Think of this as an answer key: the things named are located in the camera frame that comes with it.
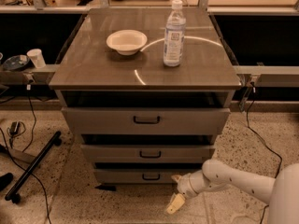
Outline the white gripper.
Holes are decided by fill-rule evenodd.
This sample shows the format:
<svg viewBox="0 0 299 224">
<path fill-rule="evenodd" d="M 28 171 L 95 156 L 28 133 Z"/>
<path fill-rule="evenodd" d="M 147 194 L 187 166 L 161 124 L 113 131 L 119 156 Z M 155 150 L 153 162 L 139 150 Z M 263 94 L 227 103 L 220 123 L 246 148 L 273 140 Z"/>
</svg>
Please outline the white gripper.
<svg viewBox="0 0 299 224">
<path fill-rule="evenodd" d="M 194 198 L 202 192 L 216 192 L 229 188 L 225 183 L 210 181 L 202 171 L 187 173 L 186 175 L 171 175 L 171 178 L 177 183 L 178 193 L 171 196 L 165 209 L 169 215 L 176 213 L 185 204 L 185 199 Z"/>
</svg>

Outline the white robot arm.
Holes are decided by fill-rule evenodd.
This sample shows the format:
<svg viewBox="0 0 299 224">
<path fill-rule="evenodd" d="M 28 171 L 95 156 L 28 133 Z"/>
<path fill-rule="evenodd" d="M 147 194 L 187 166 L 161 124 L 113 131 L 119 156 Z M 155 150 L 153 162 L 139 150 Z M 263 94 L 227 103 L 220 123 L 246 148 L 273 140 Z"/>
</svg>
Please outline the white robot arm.
<svg viewBox="0 0 299 224">
<path fill-rule="evenodd" d="M 166 207 L 174 214 L 201 192 L 218 191 L 232 185 L 269 206 L 268 224 L 299 224 L 299 164 L 292 164 L 276 178 L 232 168 L 218 160 L 207 160 L 202 169 L 186 175 L 173 175 L 178 193 Z"/>
</svg>

